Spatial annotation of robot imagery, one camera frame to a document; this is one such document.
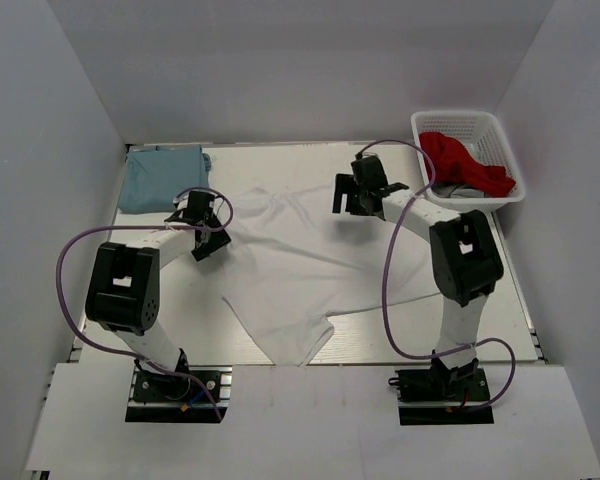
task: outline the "white backdrop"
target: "white backdrop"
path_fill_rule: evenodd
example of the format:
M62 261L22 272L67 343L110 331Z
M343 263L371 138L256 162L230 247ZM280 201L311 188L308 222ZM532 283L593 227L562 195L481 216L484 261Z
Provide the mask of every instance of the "white backdrop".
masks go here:
M20 478L49 374L71 348L56 258L73 235L111 221L123 158L46 2L0 0L0 480ZM96 240L67 261L76 314Z
M508 246L600 459L600 1L556 2L498 116L527 185L502 215Z
M409 136L494 111L553 0L49 0L127 143Z

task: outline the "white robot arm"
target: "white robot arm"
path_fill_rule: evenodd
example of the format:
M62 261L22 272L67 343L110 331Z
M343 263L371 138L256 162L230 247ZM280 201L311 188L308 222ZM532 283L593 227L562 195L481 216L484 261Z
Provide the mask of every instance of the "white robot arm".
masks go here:
M167 222L219 227L213 214L214 196L190 192L178 199ZM191 252L202 260L231 241L226 231L156 230L126 245L106 242L98 249L85 311L121 338L135 353L165 370L188 373L187 357L158 322L160 270ZM140 368L154 371L142 362Z
M461 214L423 198L414 199L415 192L406 185L389 185L375 155L357 157L351 166L353 175L336 176L334 213L340 213L346 195L347 212L398 223L405 206L412 202L401 227L431 245L433 274L444 300L440 337L432 355L408 358L430 358L431 388L439 390L434 396L454 396L466 389L477 371L475 343L480 317L503 275L487 219L479 211ZM454 349L458 351L445 353Z

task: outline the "white plastic basket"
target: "white plastic basket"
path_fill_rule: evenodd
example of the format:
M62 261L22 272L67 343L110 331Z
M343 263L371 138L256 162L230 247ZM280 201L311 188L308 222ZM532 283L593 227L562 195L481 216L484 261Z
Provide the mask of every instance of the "white plastic basket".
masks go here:
M413 138L419 147L419 135L422 132L440 132L460 140L473 158L483 165L502 165L507 175L516 181L516 186L503 198L444 198L436 195L431 189L426 192L427 199L442 207L459 212L480 210L488 213L503 205L519 202L525 196L522 176L516 165L513 152L507 142L498 119L487 112L471 110L432 110L416 112L411 116ZM425 159L418 153L420 172L424 183L429 182Z

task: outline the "white tabletop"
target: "white tabletop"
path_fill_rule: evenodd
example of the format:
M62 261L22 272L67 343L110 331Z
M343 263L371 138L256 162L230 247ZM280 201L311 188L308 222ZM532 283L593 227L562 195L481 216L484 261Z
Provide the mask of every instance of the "white tabletop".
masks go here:
M210 184L227 196L255 186L271 192L296 191L333 181L336 173L350 173L359 145L344 143L303 145L233 145L205 147L212 158ZM389 182L422 186L415 153L408 147L377 146L372 149L384 165ZM116 225L161 224L165 214L122 215ZM511 344L519 361L535 361L522 292L516 289L502 239L492 219L492 231L504 264L504 277L485 307L478 338L500 337ZM115 232L112 241L128 242L146 234ZM238 319L213 286L205 281L205 262L190 256L172 262L161 272L159 321L193 365L268 364L267 357L251 340ZM391 327L399 345L414 354L430 353L440 329L442 297L435 295L390 308ZM380 310L329 318L335 327L331 339L311 363L398 364L405 363L389 346ZM123 344L97 324L88 322L87 334L108 345ZM100 361L102 353L86 347L80 362ZM507 361L498 345L478 349L481 361Z

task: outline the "light blue cloth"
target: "light blue cloth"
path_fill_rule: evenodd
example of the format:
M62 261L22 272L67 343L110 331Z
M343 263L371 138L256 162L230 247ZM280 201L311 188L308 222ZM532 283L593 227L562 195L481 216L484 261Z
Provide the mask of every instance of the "light blue cloth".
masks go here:
M147 147L127 154L118 201L122 213L171 212L173 198L191 187L209 187L211 159L200 145Z

